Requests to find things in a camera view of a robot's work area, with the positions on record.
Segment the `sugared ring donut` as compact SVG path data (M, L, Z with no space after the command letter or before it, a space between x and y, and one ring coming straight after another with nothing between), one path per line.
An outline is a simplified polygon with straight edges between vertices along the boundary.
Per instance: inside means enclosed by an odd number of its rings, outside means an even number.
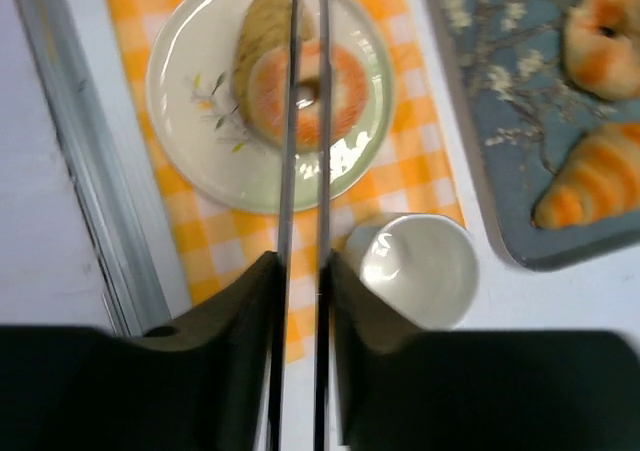
M321 46L317 40L305 42L299 55L297 89L296 146L300 152L318 149L320 112L324 99L320 89ZM346 136L360 119L368 102L369 84L360 61L347 49L331 50L331 140ZM254 129L265 139L281 145L284 141L289 49L266 52L251 70L247 85L248 116Z

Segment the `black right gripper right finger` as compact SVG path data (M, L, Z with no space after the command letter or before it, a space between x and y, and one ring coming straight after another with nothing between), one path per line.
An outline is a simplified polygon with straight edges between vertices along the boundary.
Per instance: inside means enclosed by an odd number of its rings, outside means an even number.
M425 331L338 254L342 440L353 450L635 450L639 358L604 330Z

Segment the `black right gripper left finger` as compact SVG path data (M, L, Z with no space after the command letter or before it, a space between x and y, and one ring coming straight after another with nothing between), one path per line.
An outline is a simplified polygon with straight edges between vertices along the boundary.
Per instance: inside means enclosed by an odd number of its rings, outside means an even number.
M250 450L270 347L275 253L139 338L3 326L5 450Z

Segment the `brown bread slice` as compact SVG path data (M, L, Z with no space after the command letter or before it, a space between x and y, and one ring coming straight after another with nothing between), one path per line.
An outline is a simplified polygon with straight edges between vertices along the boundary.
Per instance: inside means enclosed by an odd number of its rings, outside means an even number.
M257 126L262 94L284 96L291 32L291 0L253 0L245 14L232 65L232 91L246 123Z

